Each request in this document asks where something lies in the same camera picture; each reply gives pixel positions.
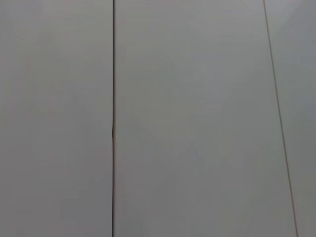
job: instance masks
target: white panel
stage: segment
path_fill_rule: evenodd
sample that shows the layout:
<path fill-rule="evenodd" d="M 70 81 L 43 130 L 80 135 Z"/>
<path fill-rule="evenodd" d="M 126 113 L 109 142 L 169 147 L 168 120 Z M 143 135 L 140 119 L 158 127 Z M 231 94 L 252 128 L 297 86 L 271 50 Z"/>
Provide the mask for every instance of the white panel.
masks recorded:
<path fill-rule="evenodd" d="M 109 237 L 112 0 L 0 1 L 0 236 Z"/>
<path fill-rule="evenodd" d="M 266 7 L 298 234 L 314 237 L 316 1 L 267 0 Z"/>
<path fill-rule="evenodd" d="M 116 237 L 293 237 L 262 0 L 117 0 Z"/>

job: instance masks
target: dark vertical groove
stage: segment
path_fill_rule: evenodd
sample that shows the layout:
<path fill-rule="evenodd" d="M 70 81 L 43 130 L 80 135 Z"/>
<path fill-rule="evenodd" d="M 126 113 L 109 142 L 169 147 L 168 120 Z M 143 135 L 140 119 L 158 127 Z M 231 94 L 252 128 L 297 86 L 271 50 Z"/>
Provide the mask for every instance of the dark vertical groove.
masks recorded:
<path fill-rule="evenodd" d="M 278 108 L 278 114 L 279 114 L 280 125 L 281 125 L 281 133 L 282 133 L 282 140 L 283 140 L 283 148 L 284 148 L 284 154 L 285 154 L 285 163 L 286 163 L 286 169 L 287 169 L 287 178 L 288 178 L 288 183 L 289 183 L 289 186 L 290 186 L 290 195 L 291 195 L 292 209 L 293 209 L 293 216 L 294 216 L 295 233 L 296 233 L 296 237 L 298 237 L 297 222 L 296 222 L 295 207 L 294 207 L 294 198 L 293 198 L 293 191 L 292 191 L 292 184 L 291 184 L 290 170 L 289 170 L 289 167 L 288 167 L 287 152 L 286 152 L 286 145 L 285 145 L 285 138 L 284 138 L 283 124 L 282 124 L 282 117 L 281 117 L 280 103 L 279 103 L 278 90 L 277 90 L 276 71 L 275 71 L 275 64 L 274 64 L 274 61 L 273 61 L 273 56 L 272 56 L 272 46 L 271 46 L 270 30 L 269 30 L 268 17 L 267 17 L 267 9 L 266 9 L 266 1 L 265 1 L 265 0 L 263 0 L 263 6 L 264 6 L 265 18 L 266 18 L 266 24 L 267 24 L 268 39 L 269 39 L 269 47 L 270 47 L 270 55 L 271 55 L 271 62 L 272 62 L 272 69 L 273 69 L 273 76 L 274 76 L 274 81 L 275 81 L 276 101 L 277 101 L 277 108 Z"/>
<path fill-rule="evenodd" d="M 115 0 L 113 0 L 113 18 L 112 18 L 112 74 L 113 74 L 113 98 L 112 98 L 112 237 L 115 236 L 115 133 L 116 133 L 116 108 L 115 108 Z"/>

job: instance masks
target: white board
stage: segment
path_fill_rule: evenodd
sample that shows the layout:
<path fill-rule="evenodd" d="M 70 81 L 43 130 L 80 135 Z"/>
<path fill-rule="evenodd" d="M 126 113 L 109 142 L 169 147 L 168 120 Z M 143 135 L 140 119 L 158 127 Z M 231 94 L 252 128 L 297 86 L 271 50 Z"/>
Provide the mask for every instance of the white board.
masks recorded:
<path fill-rule="evenodd" d="M 0 2 L 0 236 L 111 236 L 112 17 Z"/>
<path fill-rule="evenodd" d="M 294 237 L 262 0 L 117 0 L 116 237 Z"/>
<path fill-rule="evenodd" d="M 299 237 L 316 232 L 316 2 L 266 0 Z"/>

